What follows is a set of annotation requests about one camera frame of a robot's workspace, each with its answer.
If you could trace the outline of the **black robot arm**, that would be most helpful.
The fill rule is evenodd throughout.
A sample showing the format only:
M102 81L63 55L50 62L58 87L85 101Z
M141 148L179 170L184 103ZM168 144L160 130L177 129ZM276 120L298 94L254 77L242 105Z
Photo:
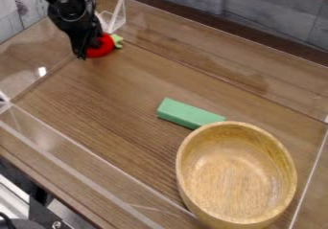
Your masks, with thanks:
M97 16L97 0L46 0L46 2L50 20L69 36L76 56L86 59L88 50L102 45L104 28Z

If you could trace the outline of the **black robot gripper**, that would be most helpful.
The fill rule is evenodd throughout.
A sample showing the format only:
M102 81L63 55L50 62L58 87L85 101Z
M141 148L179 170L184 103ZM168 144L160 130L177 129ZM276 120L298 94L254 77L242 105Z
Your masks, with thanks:
M55 0L49 4L50 20L68 34L80 59L86 59L89 46L100 48L102 45L104 29L96 8L96 0Z

